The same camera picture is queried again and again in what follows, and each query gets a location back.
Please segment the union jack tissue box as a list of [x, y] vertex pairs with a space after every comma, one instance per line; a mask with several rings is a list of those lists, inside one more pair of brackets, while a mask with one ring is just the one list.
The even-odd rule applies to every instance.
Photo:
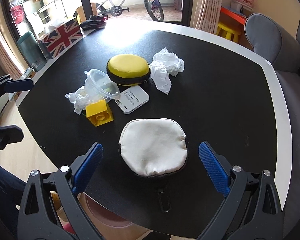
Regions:
[[38, 46], [47, 59], [54, 59], [82, 37], [77, 18], [73, 17], [40, 38]]

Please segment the dark folded cloth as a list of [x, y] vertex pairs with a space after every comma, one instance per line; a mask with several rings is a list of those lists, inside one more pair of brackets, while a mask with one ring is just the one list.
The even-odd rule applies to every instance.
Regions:
[[79, 26], [83, 31], [104, 28], [107, 23], [107, 17], [91, 15], [88, 20], [82, 22]]

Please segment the green thermos bottle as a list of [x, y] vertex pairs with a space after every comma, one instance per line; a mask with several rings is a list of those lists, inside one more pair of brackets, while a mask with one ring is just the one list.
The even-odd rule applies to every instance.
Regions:
[[21, 36], [17, 44], [21, 53], [35, 72], [40, 71], [46, 65], [47, 60], [31, 31], [27, 31]]

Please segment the white tissue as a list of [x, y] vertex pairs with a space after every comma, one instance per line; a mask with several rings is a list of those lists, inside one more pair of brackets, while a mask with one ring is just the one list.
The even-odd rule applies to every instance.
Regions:
[[92, 97], [87, 93], [85, 86], [80, 87], [72, 93], [65, 94], [71, 104], [74, 105], [74, 112], [80, 115], [87, 105], [92, 103]]

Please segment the pink trash bin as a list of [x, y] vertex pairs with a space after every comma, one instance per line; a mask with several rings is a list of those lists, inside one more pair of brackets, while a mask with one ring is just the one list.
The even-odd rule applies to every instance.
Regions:
[[87, 194], [82, 193], [79, 203], [94, 226], [106, 239], [141, 239], [150, 232], [98, 204]]

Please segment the grey fabric sofa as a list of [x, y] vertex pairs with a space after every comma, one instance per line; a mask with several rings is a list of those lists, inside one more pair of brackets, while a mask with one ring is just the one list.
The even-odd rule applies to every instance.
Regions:
[[300, 239], [300, 21], [296, 36], [266, 15], [251, 14], [244, 31], [253, 51], [268, 60], [283, 90], [292, 129], [292, 175], [284, 208], [284, 239]]

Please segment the yellow toy building block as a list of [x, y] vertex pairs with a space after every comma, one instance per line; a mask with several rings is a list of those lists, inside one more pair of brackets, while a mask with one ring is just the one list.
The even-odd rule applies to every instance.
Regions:
[[106, 100], [91, 103], [86, 107], [86, 117], [95, 126], [101, 126], [114, 120], [113, 114]]

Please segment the yellow black round case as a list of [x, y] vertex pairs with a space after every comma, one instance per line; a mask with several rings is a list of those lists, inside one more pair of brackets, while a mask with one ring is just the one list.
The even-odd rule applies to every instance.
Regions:
[[121, 86], [142, 84], [151, 74], [148, 62], [133, 54], [120, 54], [110, 58], [106, 71], [111, 81]]

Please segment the white fabric zip pouch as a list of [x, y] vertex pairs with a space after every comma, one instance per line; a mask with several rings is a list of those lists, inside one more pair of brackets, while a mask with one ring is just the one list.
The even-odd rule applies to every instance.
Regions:
[[187, 161], [187, 138], [174, 120], [135, 119], [123, 128], [119, 152], [138, 176], [165, 176], [181, 170]]

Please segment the clear plastic cup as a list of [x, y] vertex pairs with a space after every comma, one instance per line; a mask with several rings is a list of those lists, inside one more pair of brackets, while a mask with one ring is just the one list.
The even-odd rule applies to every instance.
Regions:
[[87, 76], [85, 80], [85, 90], [91, 96], [100, 96], [108, 101], [118, 99], [120, 90], [116, 83], [111, 81], [109, 76], [98, 69], [91, 69], [84, 72]]

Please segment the yellow plastic stool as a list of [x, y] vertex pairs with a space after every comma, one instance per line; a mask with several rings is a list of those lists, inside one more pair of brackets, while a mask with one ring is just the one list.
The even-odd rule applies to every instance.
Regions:
[[239, 43], [239, 37], [242, 34], [241, 29], [234, 25], [227, 25], [221, 21], [218, 22], [217, 36], [223, 37], [229, 41]]

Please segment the white square card box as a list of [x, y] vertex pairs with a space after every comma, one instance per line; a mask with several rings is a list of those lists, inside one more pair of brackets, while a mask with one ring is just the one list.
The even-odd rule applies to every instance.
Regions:
[[115, 100], [124, 114], [130, 114], [149, 101], [149, 95], [139, 86], [132, 86], [120, 93]]

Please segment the large crumpled white paper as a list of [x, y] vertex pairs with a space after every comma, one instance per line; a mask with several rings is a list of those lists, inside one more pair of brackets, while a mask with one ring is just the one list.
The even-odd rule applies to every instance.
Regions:
[[156, 88], [168, 94], [171, 89], [170, 75], [176, 77], [178, 73], [184, 71], [184, 61], [175, 53], [170, 53], [167, 48], [163, 48], [153, 56], [153, 61], [149, 65], [151, 78]]

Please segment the pink patterned curtain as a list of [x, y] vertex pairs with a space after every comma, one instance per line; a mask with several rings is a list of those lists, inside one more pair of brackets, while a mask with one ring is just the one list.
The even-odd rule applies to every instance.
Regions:
[[211, 34], [217, 33], [222, 0], [194, 0], [190, 26]]

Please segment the blue trouser legs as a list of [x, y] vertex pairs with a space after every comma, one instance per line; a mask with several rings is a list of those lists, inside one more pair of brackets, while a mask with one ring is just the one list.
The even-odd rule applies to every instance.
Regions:
[[0, 166], [0, 220], [17, 237], [18, 213], [26, 183]]

